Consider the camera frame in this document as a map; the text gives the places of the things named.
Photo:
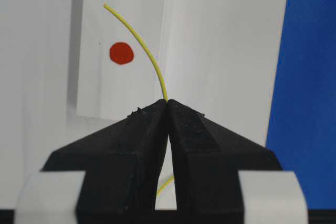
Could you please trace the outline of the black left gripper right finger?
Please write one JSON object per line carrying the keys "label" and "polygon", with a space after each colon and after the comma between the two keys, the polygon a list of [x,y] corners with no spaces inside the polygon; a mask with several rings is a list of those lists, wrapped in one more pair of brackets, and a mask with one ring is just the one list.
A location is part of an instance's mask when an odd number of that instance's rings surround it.
{"label": "black left gripper right finger", "polygon": [[187,223],[243,223],[239,170],[281,170],[265,147],[173,99],[167,103],[177,212]]}

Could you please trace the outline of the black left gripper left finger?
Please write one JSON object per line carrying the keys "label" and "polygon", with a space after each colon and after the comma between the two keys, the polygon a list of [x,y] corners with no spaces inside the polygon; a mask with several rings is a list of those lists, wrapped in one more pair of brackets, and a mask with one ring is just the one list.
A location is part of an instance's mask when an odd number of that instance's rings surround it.
{"label": "black left gripper left finger", "polygon": [[167,146],[166,101],[53,151],[45,172],[85,171],[76,205],[80,218],[128,220],[155,210]]}

